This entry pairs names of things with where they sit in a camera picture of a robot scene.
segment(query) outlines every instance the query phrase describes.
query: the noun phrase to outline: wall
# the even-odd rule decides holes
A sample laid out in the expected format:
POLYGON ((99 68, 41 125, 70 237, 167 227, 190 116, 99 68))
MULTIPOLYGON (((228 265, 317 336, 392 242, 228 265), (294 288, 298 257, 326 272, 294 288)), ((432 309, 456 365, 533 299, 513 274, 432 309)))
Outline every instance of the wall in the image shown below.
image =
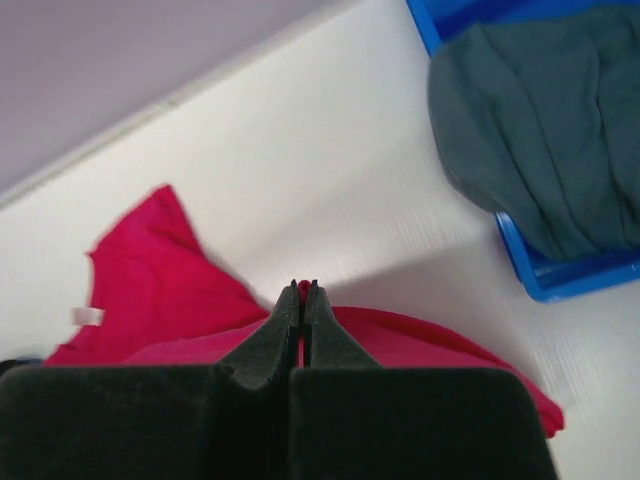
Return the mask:
POLYGON ((0 198, 335 0, 3 0, 0 198))

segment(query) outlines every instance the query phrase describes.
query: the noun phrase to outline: blue plastic tray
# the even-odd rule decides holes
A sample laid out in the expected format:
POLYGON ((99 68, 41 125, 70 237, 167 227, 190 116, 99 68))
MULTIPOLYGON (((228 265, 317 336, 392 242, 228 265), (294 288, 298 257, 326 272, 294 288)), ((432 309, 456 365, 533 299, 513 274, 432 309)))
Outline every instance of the blue plastic tray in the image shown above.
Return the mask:
MULTIPOLYGON (((476 22, 553 18, 603 3, 640 5, 640 0, 407 0, 429 55, 476 22)), ((507 214, 497 214, 496 221, 513 269, 534 300, 554 302, 640 279, 640 251, 552 262, 527 245, 507 214)))

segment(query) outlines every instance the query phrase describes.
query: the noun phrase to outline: pink fabric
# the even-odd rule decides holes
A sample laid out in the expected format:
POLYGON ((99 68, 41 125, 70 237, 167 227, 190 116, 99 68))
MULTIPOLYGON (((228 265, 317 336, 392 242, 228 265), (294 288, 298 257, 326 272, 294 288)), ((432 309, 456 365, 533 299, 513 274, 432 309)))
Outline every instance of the pink fabric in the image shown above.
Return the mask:
MULTIPOLYGON (((105 310, 46 365, 197 364, 219 360, 267 317, 238 281, 209 263, 171 187, 155 191, 90 254, 90 306, 105 310)), ((301 283, 305 300, 308 283, 301 283)), ((547 436, 564 428, 560 408, 495 355, 444 327, 395 313, 336 307, 344 328, 386 367, 490 367, 529 390, 547 436)))

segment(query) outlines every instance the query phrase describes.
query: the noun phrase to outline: gray-green fabric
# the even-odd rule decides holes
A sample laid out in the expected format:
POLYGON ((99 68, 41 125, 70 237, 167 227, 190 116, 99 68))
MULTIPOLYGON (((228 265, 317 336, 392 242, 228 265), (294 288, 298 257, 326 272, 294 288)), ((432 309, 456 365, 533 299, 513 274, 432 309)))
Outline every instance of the gray-green fabric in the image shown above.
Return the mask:
POLYGON ((568 260, 640 247, 640 8, 476 25, 431 64, 451 182, 568 260))

